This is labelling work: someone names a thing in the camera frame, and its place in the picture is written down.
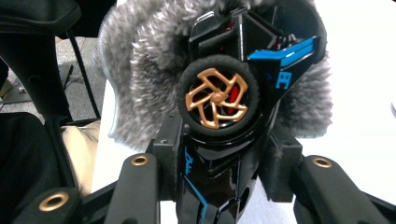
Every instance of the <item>red accent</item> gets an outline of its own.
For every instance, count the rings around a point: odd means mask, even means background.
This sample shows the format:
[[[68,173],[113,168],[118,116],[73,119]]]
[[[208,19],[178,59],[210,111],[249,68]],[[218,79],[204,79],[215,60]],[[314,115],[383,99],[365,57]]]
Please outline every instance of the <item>red accent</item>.
[[[229,21],[229,22],[225,25],[225,30],[226,30],[226,31],[229,31],[229,30],[231,30],[231,29],[233,29],[233,22],[232,22],[232,21]]]
[[[278,43],[278,42],[279,42],[279,38],[276,39],[275,44],[273,45],[273,49],[274,49],[274,50],[277,50],[277,49],[278,49],[278,47],[277,47],[277,43]]]
[[[233,86],[233,88],[230,91],[230,103],[235,102],[238,95],[239,95],[239,88],[237,86]],[[234,110],[235,110],[234,108],[228,108],[228,114],[231,115]]]

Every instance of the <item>blue stripe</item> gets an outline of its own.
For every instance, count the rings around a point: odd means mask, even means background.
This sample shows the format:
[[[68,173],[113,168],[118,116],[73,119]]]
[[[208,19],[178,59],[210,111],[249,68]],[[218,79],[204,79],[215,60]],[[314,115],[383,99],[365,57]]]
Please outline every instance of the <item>blue stripe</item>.
[[[305,55],[311,53],[314,50],[314,38],[306,39],[305,41],[293,45],[289,48],[272,51],[272,50],[257,50],[248,56],[249,60],[261,59],[261,60],[280,60],[282,67],[288,66],[292,63],[302,59]]]
[[[207,211],[207,202],[204,198],[204,196],[202,196],[202,194],[198,191],[198,189],[190,182],[190,180],[185,177],[185,179],[187,180],[187,182],[190,184],[190,187],[194,190],[195,194],[198,196],[199,201],[201,201],[201,203],[204,205],[204,208],[201,212],[201,221],[200,223],[204,222],[204,218],[206,216],[206,211]]]
[[[194,162],[194,159],[190,156],[189,153],[187,153],[187,146],[184,149],[184,160],[186,161],[185,173],[186,175],[189,175],[189,173],[191,173],[192,163]]]

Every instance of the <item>toy robot car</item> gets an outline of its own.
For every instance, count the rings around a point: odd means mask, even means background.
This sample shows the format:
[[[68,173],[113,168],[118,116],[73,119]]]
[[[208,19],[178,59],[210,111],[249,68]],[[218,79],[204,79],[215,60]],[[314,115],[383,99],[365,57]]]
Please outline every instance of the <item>toy robot car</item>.
[[[192,131],[216,137],[244,131],[259,110],[269,119],[312,64],[317,42],[286,35],[245,7],[206,13],[191,30],[191,63],[178,86],[180,114]]]

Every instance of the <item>gold wheel rim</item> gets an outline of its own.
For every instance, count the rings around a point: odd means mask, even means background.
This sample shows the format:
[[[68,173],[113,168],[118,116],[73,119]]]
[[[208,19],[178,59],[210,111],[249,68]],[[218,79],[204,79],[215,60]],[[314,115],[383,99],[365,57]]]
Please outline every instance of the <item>gold wheel rim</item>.
[[[248,89],[248,84],[245,82],[242,77],[235,73],[233,74],[233,77],[231,79],[228,79],[226,76],[224,76],[219,70],[216,68],[208,68],[204,71],[202,71],[200,74],[197,76],[203,83],[195,88],[194,90],[188,92],[186,94],[186,107],[187,110],[190,112],[193,109],[198,109],[199,116],[201,118],[201,124],[210,129],[218,129],[219,128],[219,122],[221,120],[231,120],[234,122],[238,122],[241,120],[246,113],[248,112],[248,107],[245,105],[241,105],[240,102],[242,100],[242,97],[244,96],[245,92]],[[217,88],[215,84],[213,84],[208,78],[209,77],[216,77],[218,78],[224,85],[225,85],[225,90],[222,91],[221,89]],[[229,98],[229,93],[231,89],[235,85],[239,86],[239,92],[236,97],[236,99],[232,103],[226,102],[226,100]],[[204,89],[210,89],[212,90],[211,93],[209,93],[206,97],[203,97],[200,100],[193,101],[194,96],[203,91]],[[208,120],[205,112],[204,112],[204,104],[209,103],[211,107],[211,113],[212,113],[212,118],[213,120]],[[231,109],[236,110],[237,112],[227,116],[227,115],[221,115],[218,111],[218,107],[225,106]]]

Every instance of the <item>wheel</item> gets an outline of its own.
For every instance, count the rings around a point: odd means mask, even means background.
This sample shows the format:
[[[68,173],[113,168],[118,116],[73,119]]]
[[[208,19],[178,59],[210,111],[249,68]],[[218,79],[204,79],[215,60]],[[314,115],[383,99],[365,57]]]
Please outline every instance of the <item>wheel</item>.
[[[177,86],[180,115],[203,135],[239,133],[254,118],[259,101],[259,86],[248,65],[226,55],[191,63]]]

